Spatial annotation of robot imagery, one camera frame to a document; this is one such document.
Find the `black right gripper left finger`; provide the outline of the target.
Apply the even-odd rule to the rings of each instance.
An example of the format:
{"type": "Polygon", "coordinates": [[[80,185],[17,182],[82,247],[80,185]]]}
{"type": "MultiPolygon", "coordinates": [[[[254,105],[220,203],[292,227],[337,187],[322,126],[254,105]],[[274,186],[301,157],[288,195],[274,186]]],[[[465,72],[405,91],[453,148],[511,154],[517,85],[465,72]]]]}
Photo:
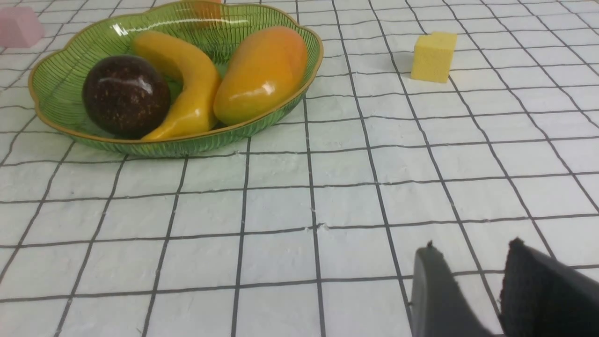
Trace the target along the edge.
{"type": "Polygon", "coordinates": [[[411,288],[413,337],[491,337],[471,309],[432,241],[415,252],[411,288]]]}

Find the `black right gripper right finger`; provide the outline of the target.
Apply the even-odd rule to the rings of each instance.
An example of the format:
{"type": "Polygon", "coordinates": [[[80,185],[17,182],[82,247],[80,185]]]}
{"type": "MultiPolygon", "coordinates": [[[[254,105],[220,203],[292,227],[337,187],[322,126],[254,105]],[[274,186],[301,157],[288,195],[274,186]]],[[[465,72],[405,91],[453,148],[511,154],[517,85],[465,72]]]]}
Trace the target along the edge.
{"type": "Polygon", "coordinates": [[[599,284],[515,238],[505,263],[499,320],[507,337],[596,337],[599,284]]]}

